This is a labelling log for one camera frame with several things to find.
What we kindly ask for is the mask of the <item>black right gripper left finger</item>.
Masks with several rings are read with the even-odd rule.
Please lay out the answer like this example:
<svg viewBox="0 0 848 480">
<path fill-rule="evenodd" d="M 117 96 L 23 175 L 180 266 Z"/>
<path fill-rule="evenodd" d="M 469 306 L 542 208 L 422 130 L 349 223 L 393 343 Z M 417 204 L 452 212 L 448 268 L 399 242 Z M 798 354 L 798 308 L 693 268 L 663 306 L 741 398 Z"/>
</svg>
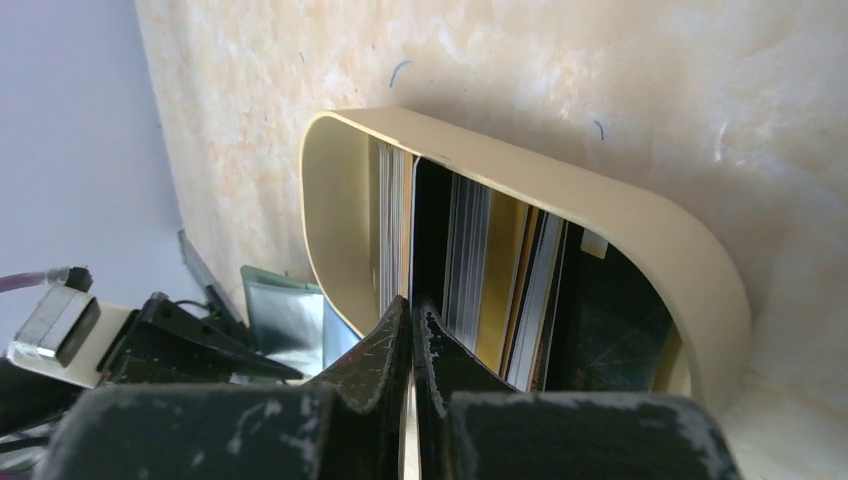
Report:
<svg viewBox="0 0 848 480">
<path fill-rule="evenodd" d="M 121 385 L 86 393 L 38 479 L 398 479 L 410 306 L 300 386 Z"/>
</svg>

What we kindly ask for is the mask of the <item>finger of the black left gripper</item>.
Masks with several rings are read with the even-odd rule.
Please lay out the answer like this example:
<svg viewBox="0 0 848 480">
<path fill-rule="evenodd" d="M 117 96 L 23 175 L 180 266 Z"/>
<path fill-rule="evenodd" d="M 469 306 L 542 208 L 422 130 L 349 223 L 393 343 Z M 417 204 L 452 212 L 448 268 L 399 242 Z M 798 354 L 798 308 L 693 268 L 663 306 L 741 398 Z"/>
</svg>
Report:
<svg viewBox="0 0 848 480">
<path fill-rule="evenodd" d="M 165 297 L 130 312 L 99 361 L 103 384 L 282 385 L 299 381 L 297 369 L 251 350 Z"/>
</svg>

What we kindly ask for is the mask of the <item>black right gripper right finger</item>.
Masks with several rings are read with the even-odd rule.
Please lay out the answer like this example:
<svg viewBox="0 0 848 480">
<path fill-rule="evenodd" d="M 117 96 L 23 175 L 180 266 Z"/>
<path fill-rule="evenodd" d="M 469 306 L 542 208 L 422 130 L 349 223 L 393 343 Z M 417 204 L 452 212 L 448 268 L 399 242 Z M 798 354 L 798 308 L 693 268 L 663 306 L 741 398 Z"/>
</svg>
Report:
<svg viewBox="0 0 848 480">
<path fill-rule="evenodd" d="M 521 392 L 411 309 L 425 479 L 737 479 L 713 418 L 679 396 Z"/>
</svg>

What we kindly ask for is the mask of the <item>thin card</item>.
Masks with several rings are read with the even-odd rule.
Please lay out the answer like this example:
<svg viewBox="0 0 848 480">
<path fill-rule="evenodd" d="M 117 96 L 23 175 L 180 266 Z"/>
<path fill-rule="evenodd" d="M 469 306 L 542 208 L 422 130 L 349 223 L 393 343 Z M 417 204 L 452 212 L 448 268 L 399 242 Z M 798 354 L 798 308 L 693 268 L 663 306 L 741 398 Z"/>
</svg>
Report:
<svg viewBox="0 0 848 480">
<path fill-rule="evenodd" d="M 414 370 L 411 370 L 408 375 L 401 426 L 403 432 L 399 451 L 400 478 L 403 480 L 420 480 L 420 442 Z"/>
</svg>

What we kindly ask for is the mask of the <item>green card holder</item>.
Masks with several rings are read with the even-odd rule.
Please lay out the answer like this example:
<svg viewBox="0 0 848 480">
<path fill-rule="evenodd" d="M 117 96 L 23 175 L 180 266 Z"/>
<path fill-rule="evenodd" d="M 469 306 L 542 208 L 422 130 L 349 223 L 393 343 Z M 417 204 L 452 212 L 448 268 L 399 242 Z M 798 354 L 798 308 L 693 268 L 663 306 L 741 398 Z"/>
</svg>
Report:
<svg viewBox="0 0 848 480">
<path fill-rule="evenodd" d="M 263 356 L 311 378 L 361 341 L 318 285 L 248 265 L 240 273 L 249 332 Z"/>
</svg>

